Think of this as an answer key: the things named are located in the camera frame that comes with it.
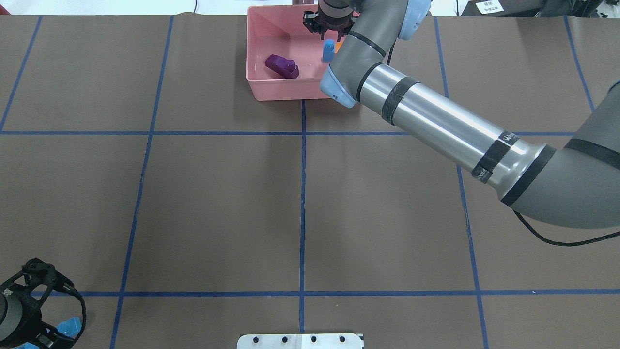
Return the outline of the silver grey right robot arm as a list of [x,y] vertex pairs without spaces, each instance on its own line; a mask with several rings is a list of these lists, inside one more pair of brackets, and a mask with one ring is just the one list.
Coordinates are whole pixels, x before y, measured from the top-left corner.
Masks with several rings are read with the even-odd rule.
[[385,64],[397,38],[409,40],[430,7],[429,0],[320,0],[317,11],[305,11],[311,33],[345,37],[321,91],[346,108],[373,110],[492,186],[523,216],[568,228],[617,227],[618,84],[564,148],[527,143]]

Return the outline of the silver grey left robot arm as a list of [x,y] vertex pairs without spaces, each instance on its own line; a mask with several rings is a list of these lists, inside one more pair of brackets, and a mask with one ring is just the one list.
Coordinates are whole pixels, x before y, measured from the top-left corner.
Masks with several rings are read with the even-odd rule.
[[[60,326],[43,320],[42,307],[53,292],[71,296],[80,303],[80,318],[71,320],[74,326],[70,330],[62,331]],[[1,283],[3,349],[17,349],[27,343],[36,349],[71,349],[84,334],[86,323],[84,297],[53,264],[33,258]]]

